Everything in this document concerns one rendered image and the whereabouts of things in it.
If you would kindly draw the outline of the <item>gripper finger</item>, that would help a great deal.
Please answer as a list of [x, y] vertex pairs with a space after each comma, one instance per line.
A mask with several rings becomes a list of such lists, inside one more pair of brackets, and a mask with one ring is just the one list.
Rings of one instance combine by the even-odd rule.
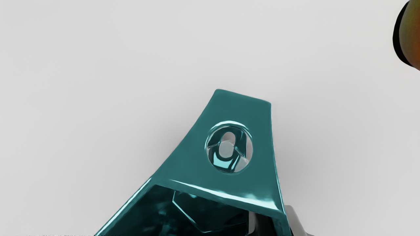
[[292, 236], [314, 236], [305, 231], [295, 209], [291, 205], [284, 206]]

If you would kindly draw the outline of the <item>teal faceted mug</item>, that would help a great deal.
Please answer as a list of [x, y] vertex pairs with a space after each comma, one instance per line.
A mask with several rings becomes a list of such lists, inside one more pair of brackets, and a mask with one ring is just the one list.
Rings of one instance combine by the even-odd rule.
[[296, 236], [271, 103], [217, 89], [193, 127], [95, 236]]

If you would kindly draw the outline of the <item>orange-green round fruit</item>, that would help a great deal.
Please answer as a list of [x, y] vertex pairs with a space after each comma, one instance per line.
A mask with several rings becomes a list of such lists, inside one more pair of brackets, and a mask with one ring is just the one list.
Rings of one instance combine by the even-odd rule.
[[420, 0], [408, 0], [397, 16], [393, 48], [403, 63], [420, 71]]

